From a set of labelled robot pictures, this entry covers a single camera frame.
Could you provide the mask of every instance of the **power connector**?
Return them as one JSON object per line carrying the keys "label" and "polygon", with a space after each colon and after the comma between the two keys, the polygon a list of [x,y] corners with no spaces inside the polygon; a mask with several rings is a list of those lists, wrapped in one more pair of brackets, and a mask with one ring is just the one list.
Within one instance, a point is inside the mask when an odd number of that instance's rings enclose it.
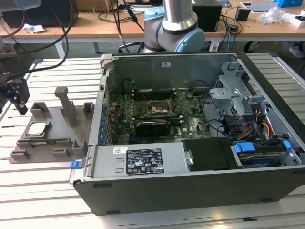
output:
{"label": "power connector", "polygon": [[227,29],[228,29],[228,31],[230,31],[230,32],[238,32],[238,29],[239,29],[239,26],[238,25],[230,25],[230,24],[228,24],[227,25]]}

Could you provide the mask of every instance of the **computer case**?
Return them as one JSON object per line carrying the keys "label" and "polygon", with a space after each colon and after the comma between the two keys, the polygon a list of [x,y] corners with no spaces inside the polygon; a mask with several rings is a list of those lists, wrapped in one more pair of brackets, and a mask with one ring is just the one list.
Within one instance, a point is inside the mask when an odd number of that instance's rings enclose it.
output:
{"label": "computer case", "polygon": [[[76,0],[71,0],[73,6],[73,23],[78,17],[78,9]],[[71,6],[68,0],[51,0],[51,7],[58,15],[61,24],[68,27],[70,23]],[[18,28],[22,23],[23,11],[15,10],[2,13],[4,20],[10,28]],[[43,27],[58,27],[59,23],[47,4],[46,0],[41,1],[41,5],[37,8],[26,11],[25,23],[29,25],[42,25]]]}
{"label": "computer case", "polygon": [[205,32],[216,32],[221,9],[222,5],[216,0],[193,0],[198,27]]}

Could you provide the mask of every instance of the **plastic bag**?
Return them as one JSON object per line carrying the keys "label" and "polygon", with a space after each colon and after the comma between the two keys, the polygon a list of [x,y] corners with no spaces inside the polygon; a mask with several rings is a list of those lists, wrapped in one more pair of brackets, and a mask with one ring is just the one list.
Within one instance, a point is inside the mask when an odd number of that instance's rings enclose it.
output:
{"label": "plastic bag", "polygon": [[264,12],[259,16],[259,19],[261,20],[261,22],[266,25],[269,23],[279,23],[281,24],[281,20],[280,18],[282,17],[282,15],[285,13],[285,11],[280,10],[279,7],[275,6],[269,9],[268,12]]}

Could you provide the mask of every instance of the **power supply label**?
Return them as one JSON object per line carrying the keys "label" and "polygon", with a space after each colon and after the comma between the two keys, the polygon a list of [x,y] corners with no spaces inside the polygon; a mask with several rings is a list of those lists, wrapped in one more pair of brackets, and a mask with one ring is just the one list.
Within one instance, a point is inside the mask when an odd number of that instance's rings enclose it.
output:
{"label": "power supply label", "polygon": [[161,149],[127,150],[126,164],[130,176],[164,173]]}

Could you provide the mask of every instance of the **blue drive bracket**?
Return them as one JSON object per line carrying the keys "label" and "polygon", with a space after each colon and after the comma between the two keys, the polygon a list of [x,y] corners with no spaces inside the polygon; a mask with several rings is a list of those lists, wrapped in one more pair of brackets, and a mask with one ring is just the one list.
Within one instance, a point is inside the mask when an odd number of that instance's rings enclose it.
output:
{"label": "blue drive bracket", "polygon": [[289,150],[292,148],[290,142],[287,141],[287,140],[285,140],[285,141],[283,142],[283,144],[284,144],[285,148],[287,149],[287,151],[289,151]]}
{"label": "blue drive bracket", "polygon": [[234,145],[234,149],[237,153],[255,151],[255,147],[252,142],[239,142]]}
{"label": "blue drive bracket", "polygon": [[70,169],[81,169],[81,161],[72,161],[70,163]]}

